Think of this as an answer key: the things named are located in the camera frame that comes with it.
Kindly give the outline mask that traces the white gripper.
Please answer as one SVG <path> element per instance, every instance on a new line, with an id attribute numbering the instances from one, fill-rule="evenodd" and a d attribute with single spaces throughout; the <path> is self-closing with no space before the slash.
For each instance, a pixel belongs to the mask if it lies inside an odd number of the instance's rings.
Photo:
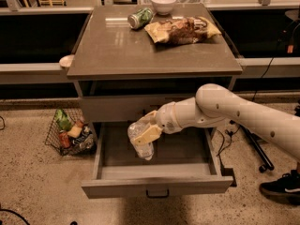
<path id="1" fill-rule="evenodd" d="M 182 130 L 175 115 L 175 103 L 170 102 L 161 106 L 157 111 L 151 111 L 138 120 L 144 125 L 136 126 L 130 137 L 133 145 L 144 145 L 157 140 L 162 131 L 166 134 L 173 134 Z"/>

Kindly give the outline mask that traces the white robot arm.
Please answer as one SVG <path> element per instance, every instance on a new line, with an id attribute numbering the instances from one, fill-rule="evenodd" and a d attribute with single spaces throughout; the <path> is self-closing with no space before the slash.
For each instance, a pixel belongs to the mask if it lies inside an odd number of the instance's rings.
<path id="1" fill-rule="evenodd" d="M 248 100 L 213 83 L 201 86 L 194 97 L 170 102 L 148 113 L 127 129 L 141 158 L 151 159 L 152 142 L 161 134 L 184 128 L 215 128 L 225 119 L 247 128 L 300 161 L 300 117 Z"/>

